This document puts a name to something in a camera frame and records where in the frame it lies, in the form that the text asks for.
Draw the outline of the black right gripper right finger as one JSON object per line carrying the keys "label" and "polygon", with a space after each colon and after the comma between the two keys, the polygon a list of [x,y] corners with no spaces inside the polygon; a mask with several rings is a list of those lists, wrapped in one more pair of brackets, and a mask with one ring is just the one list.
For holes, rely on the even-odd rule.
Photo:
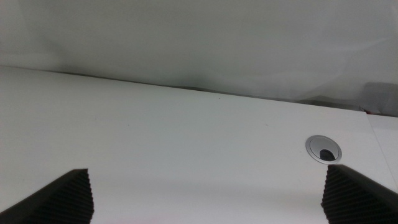
{"label": "black right gripper right finger", "polygon": [[397,193],[344,165],[329,165],[321,206],[329,223],[397,223]]}

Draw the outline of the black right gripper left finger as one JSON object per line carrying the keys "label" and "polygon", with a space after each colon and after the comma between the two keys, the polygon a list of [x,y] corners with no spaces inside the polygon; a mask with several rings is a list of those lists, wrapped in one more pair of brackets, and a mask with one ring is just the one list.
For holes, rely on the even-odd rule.
{"label": "black right gripper left finger", "polygon": [[94,200],[88,169],[73,169],[1,212],[1,223],[90,224]]}

